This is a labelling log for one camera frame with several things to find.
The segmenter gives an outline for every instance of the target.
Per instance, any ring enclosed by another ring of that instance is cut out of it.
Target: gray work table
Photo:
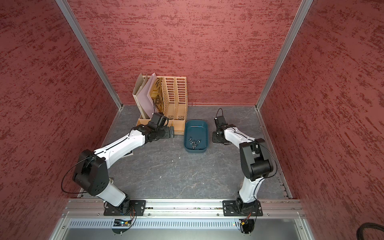
[[[205,153],[190,154],[183,146],[184,136],[160,139],[133,151],[109,169],[114,184],[131,198],[235,198],[244,175],[239,149],[234,145],[212,143],[214,118],[219,107],[188,107],[188,119],[202,119],[209,126],[209,146]],[[224,117],[243,133],[263,138],[253,107],[222,107]],[[136,125],[137,106],[124,106],[106,144],[126,135]],[[259,199],[283,199],[285,192],[277,176],[264,180]]]

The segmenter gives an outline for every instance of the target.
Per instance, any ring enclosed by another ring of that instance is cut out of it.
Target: teal plastic tray
[[[192,147],[192,141],[196,141],[195,149]],[[203,153],[208,148],[208,124],[203,120],[189,120],[185,123],[184,147],[189,153]]]

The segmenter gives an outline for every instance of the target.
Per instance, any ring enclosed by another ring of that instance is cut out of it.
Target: black cable
[[[135,214],[136,215],[136,218],[135,218],[135,220],[134,220],[134,222],[131,222],[131,225],[129,226],[129,228],[128,229],[130,229],[135,223],[136,223],[136,219],[137,219],[137,214],[136,214],[136,211],[135,211],[135,209],[132,207],[132,209],[133,209],[133,214]]]
[[[224,116],[223,109],[222,109],[222,108],[219,108],[219,109],[217,110],[216,117],[217,117],[217,114],[218,114],[218,112],[219,112],[220,109],[221,109],[221,115]]]
[[[366,229],[366,228],[373,228],[373,229],[377,229],[377,230],[384,232],[384,226],[377,224],[377,223],[366,222],[366,223],[363,223],[358,228],[358,230],[356,231],[356,237],[358,240],[364,240],[364,234],[363,233],[364,233],[364,229]]]
[[[128,133],[128,138],[129,138],[129,135],[131,134],[131,131],[132,131],[132,129],[134,129],[135,127],[132,127],[131,129],[130,129],[130,131],[129,131],[129,133]]]
[[[72,166],[72,167],[71,167],[71,168],[64,174],[64,177],[63,177],[63,179],[61,180],[61,190],[62,190],[63,192],[68,193],[68,194],[81,194],[81,193],[85,193],[85,192],[86,192],[86,191],[84,191],[84,192],[67,192],[66,190],[63,189],[63,183],[64,183],[64,179],[65,179],[65,177],[66,177],[67,174],[70,172],[70,170],[72,170],[72,168],[76,167],[77,164],[79,164],[79,163],[81,163],[82,161],[85,161],[85,160],[87,160],[88,158],[91,158],[91,157],[93,157],[93,155],[91,155],[91,156],[89,156],[89,157],[86,157],[86,158],[84,158],[83,160],[79,161],[78,163],[76,163],[75,165],[73,165],[73,166]]]
[[[155,113],[157,113],[157,110],[155,109],[155,102],[152,101],[152,103],[153,103],[153,111],[154,111]]]

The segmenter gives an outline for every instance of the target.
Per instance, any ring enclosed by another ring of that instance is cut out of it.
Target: metal vent grille
[[[112,222],[113,219],[74,218],[68,228],[111,228]]]
[[[114,218],[91,219],[73,218],[68,228],[127,228],[113,227]],[[240,228],[238,219],[136,219],[132,228],[164,228],[164,229],[238,229]]]
[[[132,228],[237,229],[238,219],[137,219]]]

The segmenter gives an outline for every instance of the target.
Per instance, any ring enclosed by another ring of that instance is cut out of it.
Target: robotic arm
[[[235,210],[248,215],[258,207],[256,195],[261,183],[273,172],[271,155],[263,139],[255,139],[242,133],[235,125],[227,124],[224,116],[215,118],[216,131],[212,141],[224,145],[233,144],[240,150],[240,163],[244,173],[243,185],[238,192]]]
[[[114,206],[118,213],[127,213],[129,197],[109,181],[108,168],[147,142],[174,137],[174,128],[167,127],[168,121],[163,114],[154,113],[147,125],[141,124],[132,128],[127,135],[105,147],[95,151],[83,151],[79,156],[73,180],[90,195],[100,197]]]

